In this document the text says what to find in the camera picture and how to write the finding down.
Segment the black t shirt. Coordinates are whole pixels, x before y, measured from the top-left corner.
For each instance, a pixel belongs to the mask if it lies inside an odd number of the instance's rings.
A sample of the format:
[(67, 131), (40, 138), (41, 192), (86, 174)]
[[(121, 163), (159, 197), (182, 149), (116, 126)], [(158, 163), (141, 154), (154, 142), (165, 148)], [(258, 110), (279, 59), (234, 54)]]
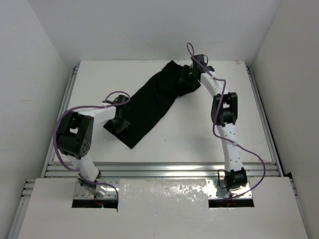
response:
[(147, 135), (164, 117), (176, 98), (195, 92), (199, 87), (178, 85), (182, 66), (174, 61), (167, 63), (161, 71), (153, 75), (125, 105), (126, 119), (130, 126), (121, 133), (116, 133), (111, 126), (111, 120), (103, 128), (114, 135), (130, 149)]

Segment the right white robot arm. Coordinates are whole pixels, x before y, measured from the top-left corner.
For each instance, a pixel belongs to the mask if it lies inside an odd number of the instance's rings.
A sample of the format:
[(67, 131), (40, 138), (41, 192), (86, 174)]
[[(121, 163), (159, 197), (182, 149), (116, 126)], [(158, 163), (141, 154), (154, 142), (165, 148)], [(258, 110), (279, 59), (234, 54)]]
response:
[(247, 184), (247, 174), (239, 157), (235, 124), (238, 118), (238, 96), (226, 89), (226, 81), (217, 79), (212, 67), (209, 72), (200, 70), (198, 66), (184, 65), (181, 79), (183, 86), (195, 87), (202, 84), (213, 98), (211, 119), (213, 134), (222, 142), (224, 153), (224, 179), (219, 185), (227, 191), (238, 189)]

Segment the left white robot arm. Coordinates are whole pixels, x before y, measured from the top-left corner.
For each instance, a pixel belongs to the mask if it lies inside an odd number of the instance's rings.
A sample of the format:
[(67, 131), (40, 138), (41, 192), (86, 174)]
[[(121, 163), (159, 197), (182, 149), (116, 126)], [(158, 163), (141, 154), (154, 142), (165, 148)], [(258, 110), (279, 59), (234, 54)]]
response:
[(89, 155), (94, 126), (111, 123), (116, 132), (124, 131), (130, 123), (123, 115), (130, 96), (122, 91), (110, 93), (98, 106), (77, 106), (66, 110), (56, 121), (53, 145), (60, 163), (78, 173), (78, 182), (94, 196), (102, 198), (109, 189), (118, 190), (102, 180), (101, 172)]

